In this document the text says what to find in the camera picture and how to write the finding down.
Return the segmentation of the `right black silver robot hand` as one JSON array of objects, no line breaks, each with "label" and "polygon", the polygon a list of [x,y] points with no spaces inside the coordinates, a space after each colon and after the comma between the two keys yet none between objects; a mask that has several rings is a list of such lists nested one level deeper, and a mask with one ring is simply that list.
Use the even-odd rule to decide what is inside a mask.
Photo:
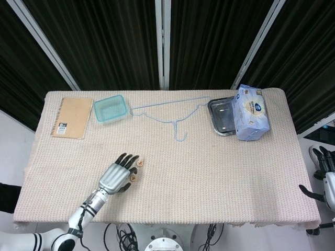
[{"label": "right black silver robot hand", "polygon": [[312,145],[309,148],[309,155],[316,167],[314,177],[323,182],[324,192],[314,193],[303,185],[299,185],[299,188],[304,195],[324,202],[334,212],[334,151],[329,151],[320,145]]}]

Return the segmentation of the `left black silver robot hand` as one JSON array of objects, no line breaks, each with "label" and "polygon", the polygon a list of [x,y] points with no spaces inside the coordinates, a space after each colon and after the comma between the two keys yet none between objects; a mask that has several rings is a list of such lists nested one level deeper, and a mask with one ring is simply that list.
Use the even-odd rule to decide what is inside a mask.
[{"label": "left black silver robot hand", "polygon": [[139,155],[122,153],[100,178],[99,188],[108,195],[126,191],[131,186],[130,177],[138,172],[138,169],[133,167],[138,158]]}]

